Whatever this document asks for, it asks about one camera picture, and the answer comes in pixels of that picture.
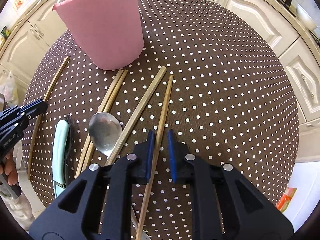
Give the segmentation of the person's left hand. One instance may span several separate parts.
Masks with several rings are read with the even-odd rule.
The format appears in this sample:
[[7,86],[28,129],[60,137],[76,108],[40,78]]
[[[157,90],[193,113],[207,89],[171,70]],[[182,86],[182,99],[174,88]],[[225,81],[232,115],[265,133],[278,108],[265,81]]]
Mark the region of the person's left hand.
[[17,173],[15,162],[12,156],[13,156],[13,149],[11,149],[7,153],[5,157],[6,163],[4,165],[4,168],[1,167],[1,170],[0,170],[1,174],[5,173],[8,176],[7,182],[10,186],[15,185],[18,182],[18,173]]

